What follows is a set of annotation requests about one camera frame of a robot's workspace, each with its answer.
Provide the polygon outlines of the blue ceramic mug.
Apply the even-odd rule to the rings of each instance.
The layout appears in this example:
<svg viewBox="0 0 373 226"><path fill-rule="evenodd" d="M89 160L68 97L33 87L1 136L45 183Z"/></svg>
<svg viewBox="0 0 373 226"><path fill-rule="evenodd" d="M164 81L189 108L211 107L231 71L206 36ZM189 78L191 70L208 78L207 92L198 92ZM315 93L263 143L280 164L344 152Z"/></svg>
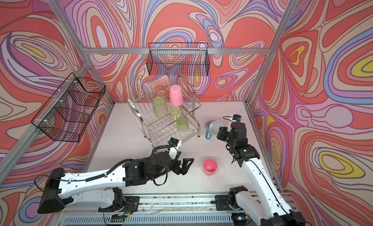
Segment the blue ceramic mug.
<svg viewBox="0 0 373 226"><path fill-rule="evenodd" d="M219 129L223 127L223 124L219 120L210 120L205 123L206 135L205 138L210 140L212 136L217 136Z"/></svg>

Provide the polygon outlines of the pink plastic cup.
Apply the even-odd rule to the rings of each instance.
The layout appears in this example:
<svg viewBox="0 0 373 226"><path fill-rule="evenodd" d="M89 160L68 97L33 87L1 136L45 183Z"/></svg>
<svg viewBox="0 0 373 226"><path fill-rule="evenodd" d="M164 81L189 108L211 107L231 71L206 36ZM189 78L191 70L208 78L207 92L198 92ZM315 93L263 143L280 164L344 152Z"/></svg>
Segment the pink plastic cup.
<svg viewBox="0 0 373 226"><path fill-rule="evenodd" d="M204 173L207 176L215 174L218 169L217 161L213 158L207 158L203 162Z"/></svg>
<svg viewBox="0 0 373 226"><path fill-rule="evenodd" d="M170 103L172 106L181 106L183 104L183 93L179 85L172 85L170 88Z"/></svg>

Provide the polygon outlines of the green transparent cup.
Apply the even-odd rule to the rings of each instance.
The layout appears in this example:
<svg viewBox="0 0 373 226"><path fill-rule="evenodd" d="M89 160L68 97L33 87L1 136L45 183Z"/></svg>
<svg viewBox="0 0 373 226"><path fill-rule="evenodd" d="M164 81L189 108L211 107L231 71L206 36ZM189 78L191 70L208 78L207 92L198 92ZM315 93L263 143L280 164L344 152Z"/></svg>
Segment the green transparent cup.
<svg viewBox="0 0 373 226"><path fill-rule="evenodd" d="M189 129L188 119L186 117L180 117L176 121L176 128L180 133L186 133Z"/></svg>
<svg viewBox="0 0 373 226"><path fill-rule="evenodd" d="M162 96L155 97L152 104L153 113L157 118L163 118L169 114L167 103Z"/></svg>

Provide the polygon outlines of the light green ceramic mug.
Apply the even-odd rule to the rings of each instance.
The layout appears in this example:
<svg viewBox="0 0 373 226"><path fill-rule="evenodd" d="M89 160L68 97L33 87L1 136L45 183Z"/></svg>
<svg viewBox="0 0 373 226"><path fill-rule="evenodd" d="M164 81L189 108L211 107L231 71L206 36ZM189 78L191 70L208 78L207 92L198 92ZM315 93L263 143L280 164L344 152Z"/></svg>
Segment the light green ceramic mug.
<svg viewBox="0 0 373 226"><path fill-rule="evenodd" d="M177 121L179 118L181 118L183 115L182 115L182 112L181 112L181 108L179 106L173 106L172 107L172 110L171 110L171 117L172 117L172 120L173 121Z"/></svg>

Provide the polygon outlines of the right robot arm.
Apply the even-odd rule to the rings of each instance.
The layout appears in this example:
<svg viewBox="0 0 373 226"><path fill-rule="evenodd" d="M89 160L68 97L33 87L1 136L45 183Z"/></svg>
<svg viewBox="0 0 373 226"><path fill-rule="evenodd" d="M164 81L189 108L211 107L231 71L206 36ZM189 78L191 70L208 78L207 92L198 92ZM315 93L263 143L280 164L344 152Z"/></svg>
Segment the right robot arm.
<svg viewBox="0 0 373 226"><path fill-rule="evenodd" d="M226 149L250 178L259 200L255 200L244 186L231 188L230 204L243 209L258 226L305 226L300 212L295 212L282 197L266 172L258 151L248 144L246 126L241 122L220 127L217 139L226 142Z"/></svg>

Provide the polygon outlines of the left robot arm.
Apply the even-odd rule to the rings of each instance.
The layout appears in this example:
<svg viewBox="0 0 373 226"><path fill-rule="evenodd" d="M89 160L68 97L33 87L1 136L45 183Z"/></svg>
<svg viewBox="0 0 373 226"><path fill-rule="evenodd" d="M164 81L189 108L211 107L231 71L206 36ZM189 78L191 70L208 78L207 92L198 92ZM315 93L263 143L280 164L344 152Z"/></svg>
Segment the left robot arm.
<svg viewBox="0 0 373 226"><path fill-rule="evenodd" d="M121 188L155 182L169 172L186 175L194 159L179 160L180 155L177 152L172 158L167 152L159 152L147 158L125 159L111 169L88 173L54 169L48 176L37 212L55 213L84 202L100 210L117 211L124 204Z"/></svg>

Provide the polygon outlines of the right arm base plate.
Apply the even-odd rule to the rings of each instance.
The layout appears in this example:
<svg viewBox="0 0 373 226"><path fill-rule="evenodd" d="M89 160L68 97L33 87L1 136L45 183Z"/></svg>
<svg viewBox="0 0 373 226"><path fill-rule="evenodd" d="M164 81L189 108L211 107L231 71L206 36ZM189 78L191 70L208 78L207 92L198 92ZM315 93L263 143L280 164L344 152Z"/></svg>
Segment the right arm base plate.
<svg viewBox="0 0 373 226"><path fill-rule="evenodd" d="M217 211L242 210L234 204L229 195L216 195L210 203L215 205Z"/></svg>

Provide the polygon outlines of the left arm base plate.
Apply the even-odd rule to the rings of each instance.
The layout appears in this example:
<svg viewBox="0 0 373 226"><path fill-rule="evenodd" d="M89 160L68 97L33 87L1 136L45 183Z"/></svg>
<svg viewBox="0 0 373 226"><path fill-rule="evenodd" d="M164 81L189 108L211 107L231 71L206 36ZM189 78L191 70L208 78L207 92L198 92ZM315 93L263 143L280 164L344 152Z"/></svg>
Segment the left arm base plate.
<svg viewBox="0 0 373 226"><path fill-rule="evenodd" d="M98 208L98 212L134 213L138 211L139 200L139 196L125 196L118 203L113 203L112 206L109 206L107 208Z"/></svg>

